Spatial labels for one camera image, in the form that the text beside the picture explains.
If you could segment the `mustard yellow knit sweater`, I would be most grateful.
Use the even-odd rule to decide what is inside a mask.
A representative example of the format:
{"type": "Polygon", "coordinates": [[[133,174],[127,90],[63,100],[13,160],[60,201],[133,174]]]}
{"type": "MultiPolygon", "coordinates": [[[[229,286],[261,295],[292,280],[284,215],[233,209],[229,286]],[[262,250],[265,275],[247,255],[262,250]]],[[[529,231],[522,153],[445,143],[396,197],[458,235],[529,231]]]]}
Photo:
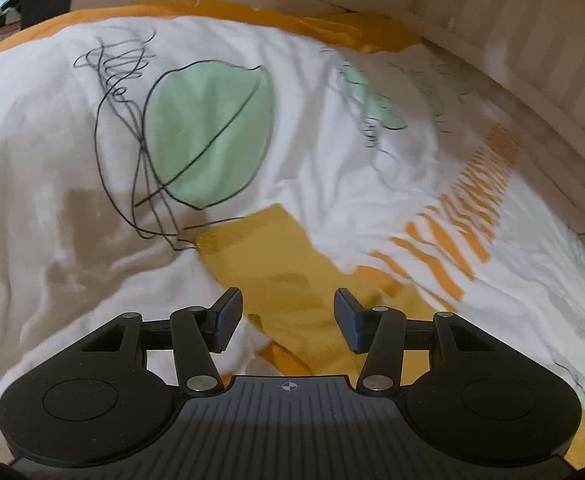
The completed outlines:
{"type": "Polygon", "coordinates": [[[268,337],[261,356],[282,373],[358,375],[333,318],[340,287],[422,320],[466,316],[575,387],[583,415],[568,458],[585,466],[585,248],[555,218],[476,219],[443,197],[386,233],[311,240],[274,205],[202,231],[196,247],[215,281],[240,288],[268,337]]]}

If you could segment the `orange bed sheet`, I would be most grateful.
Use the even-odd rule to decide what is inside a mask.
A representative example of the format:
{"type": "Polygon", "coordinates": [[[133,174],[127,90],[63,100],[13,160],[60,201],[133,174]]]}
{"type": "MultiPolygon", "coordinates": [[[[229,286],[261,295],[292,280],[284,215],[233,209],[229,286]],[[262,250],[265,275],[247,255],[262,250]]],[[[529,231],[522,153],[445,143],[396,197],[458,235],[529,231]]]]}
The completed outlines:
{"type": "Polygon", "coordinates": [[[255,8],[245,3],[219,0],[149,0],[125,6],[72,11],[29,27],[0,42],[0,53],[54,36],[61,30],[79,24],[95,23],[108,18],[181,18],[199,16],[250,25],[274,27],[283,32],[309,37],[331,47],[348,48],[365,54],[400,52],[422,37],[414,29],[393,18],[375,13],[297,16],[255,8]]]}

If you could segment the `white leaf-print duvet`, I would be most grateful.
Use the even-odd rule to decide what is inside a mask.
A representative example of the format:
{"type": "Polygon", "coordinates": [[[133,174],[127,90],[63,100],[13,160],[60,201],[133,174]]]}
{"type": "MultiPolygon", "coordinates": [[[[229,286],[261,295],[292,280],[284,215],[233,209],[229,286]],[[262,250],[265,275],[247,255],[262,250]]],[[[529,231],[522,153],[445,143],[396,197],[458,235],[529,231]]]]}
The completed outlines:
{"type": "Polygon", "coordinates": [[[443,197],[585,248],[513,119],[422,44],[212,18],[20,44],[0,53],[0,380],[107,315],[212,298],[212,226],[279,205],[311,240],[370,236],[443,197]]]}

